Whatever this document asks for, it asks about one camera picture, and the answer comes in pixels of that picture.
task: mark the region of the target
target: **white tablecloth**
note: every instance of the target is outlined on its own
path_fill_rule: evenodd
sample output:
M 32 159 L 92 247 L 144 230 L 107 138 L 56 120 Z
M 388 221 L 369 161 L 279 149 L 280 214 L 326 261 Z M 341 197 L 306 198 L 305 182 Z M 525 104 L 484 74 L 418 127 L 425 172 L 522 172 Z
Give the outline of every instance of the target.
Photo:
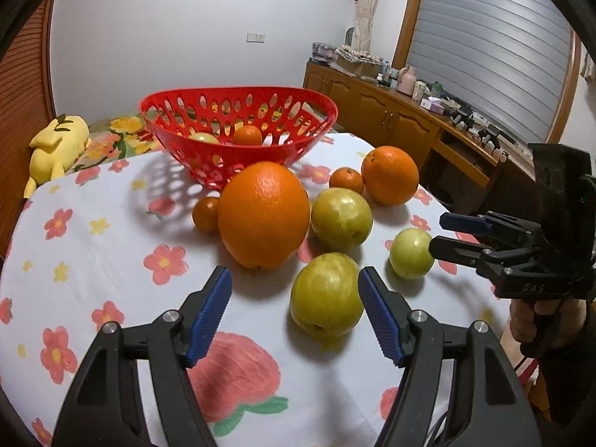
M 291 169 L 313 199 L 330 173 L 359 170 L 371 149 L 351 135 L 331 134 Z M 34 193 L 0 280 L 0 375 L 16 411 L 49 445 L 98 325 L 110 318 L 124 327 L 151 322 L 179 307 L 221 264 L 232 271 L 234 294 L 193 375 L 197 391 L 217 384 L 218 398 L 203 398 L 201 406 L 218 445 L 373 445 L 402 372 L 383 356 L 366 314 L 343 344 L 315 343 L 288 319 L 288 302 L 294 278 L 317 251 L 303 244 L 279 270 L 243 269 L 218 236 L 194 228 L 190 212 L 202 196 L 167 152 L 84 170 Z M 372 233 L 351 253 L 360 266 L 375 266 L 412 308 L 441 322 L 467 327 L 483 318 L 502 332 L 508 301 L 497 300 L 473 270 L 435 263 L 414 281 L 391 270 L 387 248 L 403 228 L 454 237 L 439 226 L 445 209 L 436 200 L 419 189 L 404 206 L 372 211 Z M 224 360 L 232 366 L 222 369 Z M 151 439 L 165 446 L 146 362 L 140 379 Z M 450 382 L 445 362 L 435 416 L 446 409 Z

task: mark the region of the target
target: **red plastic basket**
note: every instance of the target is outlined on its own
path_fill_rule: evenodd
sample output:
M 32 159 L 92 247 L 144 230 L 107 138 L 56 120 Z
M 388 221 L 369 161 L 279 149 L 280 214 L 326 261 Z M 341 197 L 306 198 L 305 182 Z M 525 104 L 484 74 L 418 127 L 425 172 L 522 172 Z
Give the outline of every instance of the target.
M 312 114 L 304 103 L 326 117 Z M 217 190 L 255 162 L 291 165 L 329 131 L 338 112 L 327 96 L 295 88 L 176 89 L 147 96 L 139 110 L 172 156 L 199 183 Z M 258 127 L 271 144 L 233 145 L 236 127 L 245 124 Z M 189 139 L 195 132 L 213 134 L 220 144 Z

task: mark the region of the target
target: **stuffed animal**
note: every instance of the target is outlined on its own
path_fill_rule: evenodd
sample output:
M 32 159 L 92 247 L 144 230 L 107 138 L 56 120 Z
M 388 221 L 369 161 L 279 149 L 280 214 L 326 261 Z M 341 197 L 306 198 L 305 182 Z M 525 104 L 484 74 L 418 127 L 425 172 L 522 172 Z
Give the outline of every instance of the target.
M 64 176 L 90 144 L 89 127 L 80 117 L 62 114 L 51 121 L 29 143 L 34 153 L 23 197 L 31 197 L 39 185 Z

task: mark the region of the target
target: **window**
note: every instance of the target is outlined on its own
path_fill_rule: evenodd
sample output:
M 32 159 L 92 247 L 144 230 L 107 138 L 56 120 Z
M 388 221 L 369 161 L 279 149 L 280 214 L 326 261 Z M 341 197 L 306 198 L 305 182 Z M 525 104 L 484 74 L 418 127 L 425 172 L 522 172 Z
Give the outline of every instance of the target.
M 441 82 L 520 141 L 549 140 L 576 49 L 550 0 L 419 0 L 413 22 L 406 62 L 420 79 Z

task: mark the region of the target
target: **wooden louvered door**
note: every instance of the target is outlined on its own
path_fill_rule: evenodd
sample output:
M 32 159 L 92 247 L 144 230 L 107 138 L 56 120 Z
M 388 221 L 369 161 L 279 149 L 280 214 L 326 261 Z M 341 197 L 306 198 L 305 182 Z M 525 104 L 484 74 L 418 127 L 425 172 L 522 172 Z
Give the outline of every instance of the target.
M 0 254 L 5 255 L 29 177 L 29 142 L 55 117 L 50 83 L 50 21 L 45 0 L 0 61 Z

